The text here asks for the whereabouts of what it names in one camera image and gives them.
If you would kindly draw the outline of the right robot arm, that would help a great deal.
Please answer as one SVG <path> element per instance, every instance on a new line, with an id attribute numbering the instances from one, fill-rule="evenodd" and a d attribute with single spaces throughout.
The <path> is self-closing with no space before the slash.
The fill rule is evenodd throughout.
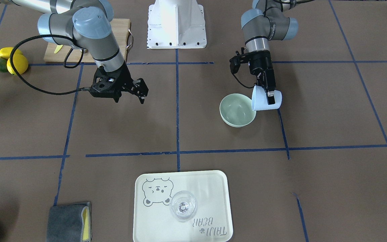
<path id="1" fill-rule="evenodd" d="M 9 56 L 10 64 L 17 48 L 35 39 L 86 49 L 98 68 L 91 87 L 73 92 L 87 91 L 93 97 L 112 98 L 116 103 L 122 92 L 128 92 L 144 103 L 148 87 L 142 78 L 131 77 L 112 32 L 114 11 L 107 0 L 0 0 L 0 4 L 15 4 L 42 13 L 37 22 L 39 35 L 16 44 Z"/>

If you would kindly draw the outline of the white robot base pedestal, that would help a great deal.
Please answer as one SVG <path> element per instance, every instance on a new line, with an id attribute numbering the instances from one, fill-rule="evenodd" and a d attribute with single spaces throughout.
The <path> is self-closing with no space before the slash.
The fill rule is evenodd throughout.
<path id="1" fill-rule="evenodd" d="M 148 7 L 148 49 L 206 48 L 204 8 L 196 0 L 156 0 Z"/>

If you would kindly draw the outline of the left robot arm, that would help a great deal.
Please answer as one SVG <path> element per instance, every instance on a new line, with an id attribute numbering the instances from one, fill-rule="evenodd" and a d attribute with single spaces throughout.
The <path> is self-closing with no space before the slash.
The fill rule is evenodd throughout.
<path id="1" fill-rule="evenodd" d="M 252 86 L 252 110 L 279 109 L 282 94 L 276 90 L 275 74 L 269 43 L 272 40 L 291 40 L 299 28 L 295 18 L 287 18 L 284 11 L 293 9 L 305 0 L 254 0 L 252 9 L 241 16 L 245 46 L 230 59 L 230 72 L 238 73 L 241 64 L 249 65 L 256 77 Z"/>

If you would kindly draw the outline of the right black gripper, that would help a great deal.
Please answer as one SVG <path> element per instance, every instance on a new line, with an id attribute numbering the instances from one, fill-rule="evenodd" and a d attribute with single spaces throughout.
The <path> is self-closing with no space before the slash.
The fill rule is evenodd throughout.
<path id="1" fill-rule="evenodd" d="M 115 71 L 107 72 L 104 67 L 96 69 L 89 93 L 93 97 L 112 98 L 119 102 L 122 92 L 136 95 L 141 104 L 144 104 L 149 89 L 143 78 L 133 80 L 126 63 Z"/>

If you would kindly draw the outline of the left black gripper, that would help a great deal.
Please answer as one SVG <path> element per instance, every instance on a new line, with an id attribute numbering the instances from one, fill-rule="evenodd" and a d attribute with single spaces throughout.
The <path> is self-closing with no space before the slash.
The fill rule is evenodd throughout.
<path id="1" fill-rule="evenodd" d="M 267 104 L 275 104 L 275 75 L 273 70 L 273 63 L 271 60 L 271 53 L 268 50 L 253 51 L 249 53 L 239 53 L 230 60 L 230 72 L 235 75 L 241 64 L 249 65 L 249 72 L 256 77 L 256 85 L 268 89 L 267 90 Z"/>

